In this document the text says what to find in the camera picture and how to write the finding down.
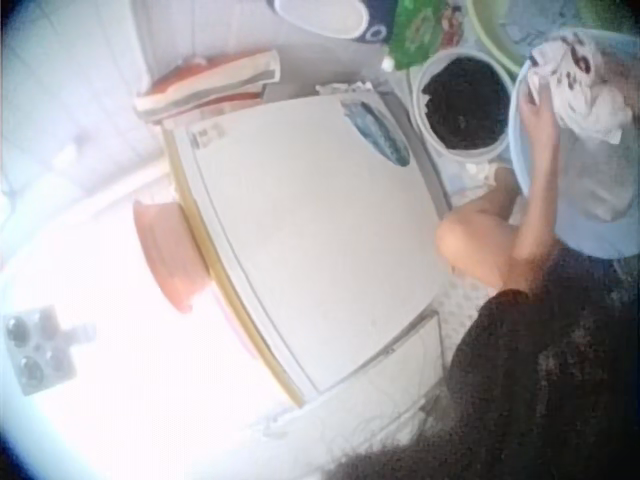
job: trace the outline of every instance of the white cloth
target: white cloth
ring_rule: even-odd
[[[589,38],[564,31],[531,55],[538,65],[529,69],[527,80],[536,103],[540,85],[548,82],[560,126],[584,140],[620,143],[622,128],[632,119],[631,109],[606,82],[602,56]]]

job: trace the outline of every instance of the person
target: person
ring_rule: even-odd
[[[456,270],[499,290],[453,356],[451,421],[347,457],[328,479],[640,478],[637,269],[621,276],[555,237],[561,159],[550,90],[538,105],[528,91],[519,101],[533,159],[521,225],[507,222],[520,194],[513,172],[494,168],[495,187],[437,231]]]

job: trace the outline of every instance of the dark hair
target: dark hair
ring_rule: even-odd
[[[509,318],[481,310],[447,379],[453,423],[346,458],[326,478],[638,478],[637,285],[636,275],[616,296],[564,275]],[[484,347],[501,352],[495,365],[471,358],[477,344],[466,348],[490,328]],[[508,388],[474,384],[491,368]]]

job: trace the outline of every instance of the tiled wall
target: tiled wall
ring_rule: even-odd
[[[157,155],[131,108],[144,77],[128,0],[22,2],[2,45],[3,163],[12,186],[48,170],[73,140],[77,164],[55,174],[86,192]]]

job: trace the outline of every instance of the wall electrical outlet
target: wall electrical outlet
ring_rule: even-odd
[[[53,307],[3,316],[2,334],[24,395],[73,379],[76,368],[70,347],[95,340],[92,325],[61,330]]]

